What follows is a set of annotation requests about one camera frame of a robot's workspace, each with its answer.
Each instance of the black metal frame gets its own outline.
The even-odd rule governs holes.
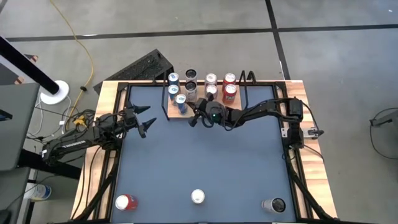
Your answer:
[[[165,77],[164,77],[164,80],[160,81],[160,82],[152,80],[152,81],[142,82],[142,83],[124,83],[124,82],[119,83],[119,85],[118,85],[118,93],[116,94],[116,99],[115,99],[116,103],[115,103],[115,107],[114,107],[114,111],[113,112],[116,113],[117,109],[119,108],[120,99],[121,99],[121,90],[126,90],[126,97],[124,99],[124,105],[127,105],[127,102],[130,100],[130,93],[131,93],[131,88],[132,87],[134,87],[134,86],[161,86],[163,88],[163,91],[162,91],[162,99],[161,99],[160,103],[161,103],[162,110],[164,111],[166,118],[169,120],[169,117],[167,116],[167,110],[165,109],[165,106],[164,106],[164,103],[165,103],[165,100],[164,100],[165,99],[165,91],[166,91],[165,87],[167,86],[166,84],[167,84],[167,81],[166,81]],[[243,86],[244,89],[245,89],[245,91],[244,91],[245,92],[244,93],[245,94],[245,99],[246,99],[245,107],[248,106],[247,86],[269,86],[269,87],[272,88],[272,92],[274,94],[274,98],[280,98],[279,95],[278,95],[278,92],[277,92],[278,89],[280,89],[281,92],[282,92],[282,97],[287,97],[287,89],[286,89],[285,82],[283,82],[283,81],[282,82],[258,82],[256,80],[256,76],[254,75],[254,73],[252,71],[250,71],[248,73],[247,79],[246,79],[245,72],[242,71],[242,74],[241,74],[237,84]],[[198,85],[204,85],[204,82],[198,82]],[[283,122],[279,121],[279,127],[280,128],[284,128]],[[288,166],[289,166],[288,162],[290,161],[289,147],[284,144],[282,138],[281,138],[281,141],[282,141],[282,145],[283,145],[284,152],[285,152],[285,155],[286,155],[285,164],[286,164],[286,168],[288,169]],[[296,161],[295,165],[298,168],[298,175],[300,177],[300,180],[303,182],[304,186],[307,187],[307,184],[306,184],[306,181],[305,181],[305,176],[304,176],[304,171],[303,171],[303,165],[302,165],[302,161],[300,159],[300,152],[299,151],[295,151],[294,153],[295,153],[295,157],[298,158],[298,159],[295,160]],[[120,157],[120,153],[116,152],[115,158],[119,159],[119,157]],[[108,165],[106,164],[103,167],[103,172],[104,171],[106,172],[107,170],[108,170]],[[104,177],[105,177],[105,175],[101,175],[100,183],[103,182]],[[292,194],[292,200],[293,200],[293,204],[294,204],[295,218],[296,218],[296,220],[299,220],[302,217],[301,217],[301,213],[300,213],[300,205],[299,205],[298,195],[297,195],[297,191],[296,191],[296,188],[295,188],[294,181],[290,178],[290,176],[289,176],[289,184],[290,184],[290,191],[291,191],[291,194]],[[115,186],[116,186],[116,181],[114,181],[111,184],[111,189],[114,190]],[[108,198],[108,207],[106,209],[106,216],[105,216],[105,219],[107,219],[107,220],[110,220],[111,209],[113,207],[112,206],[112,204],[113,204],[113,196],[114,196],[114,191],[111,192],[111,194],[109,195],[109,198]],[[313,218],[312,209],[310,208],[307,200],[305,200],[305,206],[306,206],[306,211],[307,211],[307,217]]]

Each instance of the metal bracket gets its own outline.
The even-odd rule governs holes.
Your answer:
[[[282,135],[282,138],[287,138],[287,130],[288,128],[281,128],[280,133]],[[318,139],[318,137],[323,134],[323,131],[317,131],[316,128],[302,128],[303,131],[303,136],[304,138],[310,138],[310,139]]]

